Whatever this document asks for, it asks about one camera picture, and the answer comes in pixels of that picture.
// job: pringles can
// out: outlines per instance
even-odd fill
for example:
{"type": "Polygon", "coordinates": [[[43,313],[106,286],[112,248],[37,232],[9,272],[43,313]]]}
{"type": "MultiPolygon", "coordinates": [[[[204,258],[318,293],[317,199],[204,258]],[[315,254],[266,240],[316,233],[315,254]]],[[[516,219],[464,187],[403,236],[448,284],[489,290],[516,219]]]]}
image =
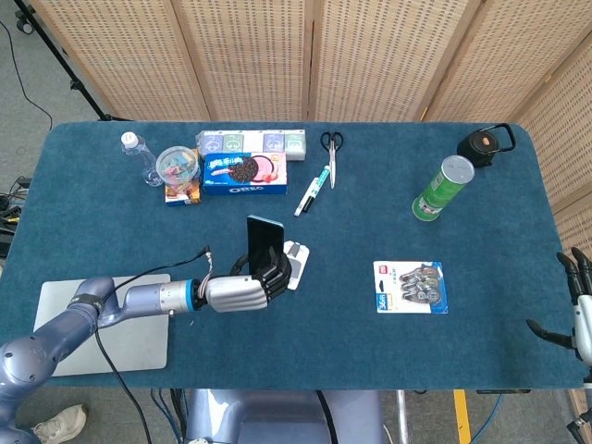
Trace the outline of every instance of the pringles can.
{"type": "Polygon", "coordinates": [[[432,221],[464,186],[473,180],[475,168],[461,155],[451,155],[442,162],[439,172],[413,201],[413,214],[419,220],[432,221]]]}

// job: tripod stand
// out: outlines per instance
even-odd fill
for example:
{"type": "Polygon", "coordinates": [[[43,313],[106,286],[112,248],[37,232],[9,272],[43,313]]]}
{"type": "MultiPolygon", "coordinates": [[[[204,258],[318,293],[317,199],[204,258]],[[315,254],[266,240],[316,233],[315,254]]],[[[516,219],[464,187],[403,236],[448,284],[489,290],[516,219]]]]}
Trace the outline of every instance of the tripod stand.
{"type": "Polygon", "coordinates": [[[127,118],[111,116],[110,114],[105,113],[103,111],[103,109],[101,109],[101,106],[99,106],[99,104],[97,104],[96,101],[93,99],[91,94],[88,92],[88,90],[84,86],[84,83],[82,83],[82,80],[80,80],[78,78],[76,73],[69,66],[66,59],[60,54],[59,50],[56,48],[56,46],[54,45],[52,40],[45,33],[45,31],[43,30],[42,26],[39,24],[39,22],[37,21],[35,16],[33,16],[31,8],[26,6],[24,4],[23,0],[14,0],[14,1],[17,4],[18,9],[20,9],[19,21],[24,22],[23,18],[25,18],[26,22],[28,22],[32,26],[32,28],[37,31],[37,33],[39,34],[39,36],[41,37],[41,39],[43,40],[45,45],[49,48],[49,50],[54,55],[55,59],[59,62],[59,64],[62,66],[62,68],[70,76],[70,89],[80,91],[82,96],[86,99],[88,104],[91,106],[91,108],[94,110],[96,115],[99,117],[99,120],[103,120],[103,121],[126,120],[127,121],[128,120],[127,118]]]}

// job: oreo box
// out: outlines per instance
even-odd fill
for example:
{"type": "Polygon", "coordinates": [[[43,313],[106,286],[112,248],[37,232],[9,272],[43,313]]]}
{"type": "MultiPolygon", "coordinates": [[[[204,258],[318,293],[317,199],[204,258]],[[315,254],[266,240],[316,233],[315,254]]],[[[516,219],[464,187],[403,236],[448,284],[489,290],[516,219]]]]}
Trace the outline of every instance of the oreo box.
{"type": "Polygon", "coordinates": [[[286,194],[285,153],[216,153],[203,161],[207,194],[286,194]]]}

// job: plastic bottle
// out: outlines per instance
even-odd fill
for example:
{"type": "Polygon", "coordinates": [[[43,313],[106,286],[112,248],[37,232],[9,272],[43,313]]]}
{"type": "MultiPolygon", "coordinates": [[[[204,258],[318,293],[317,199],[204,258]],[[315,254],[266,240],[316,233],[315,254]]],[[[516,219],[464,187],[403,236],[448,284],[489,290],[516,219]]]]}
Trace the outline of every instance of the plastic bottle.
{"type": "Polygon", "coordinates": [[[121,150],[127,155],[138,155],[142,160],[142,177],[151,187],[160,187],[163,180],[156,172],[156,157],[146,146],[144,139],[131,131],[121,136],[121,150]]]}

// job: sneaker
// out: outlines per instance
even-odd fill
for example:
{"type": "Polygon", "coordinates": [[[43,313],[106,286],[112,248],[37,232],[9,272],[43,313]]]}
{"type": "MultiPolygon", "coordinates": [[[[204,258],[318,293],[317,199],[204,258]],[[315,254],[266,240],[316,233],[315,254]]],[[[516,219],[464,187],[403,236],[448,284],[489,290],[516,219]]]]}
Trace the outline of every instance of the sneaker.
{"type": "Polygon", "coordinates": [[[61,411],[52,419],[33,428],[33,433],[42,444],[59,444],[75,438],[86,424],[86,409],[73,405],[61,411]]]}

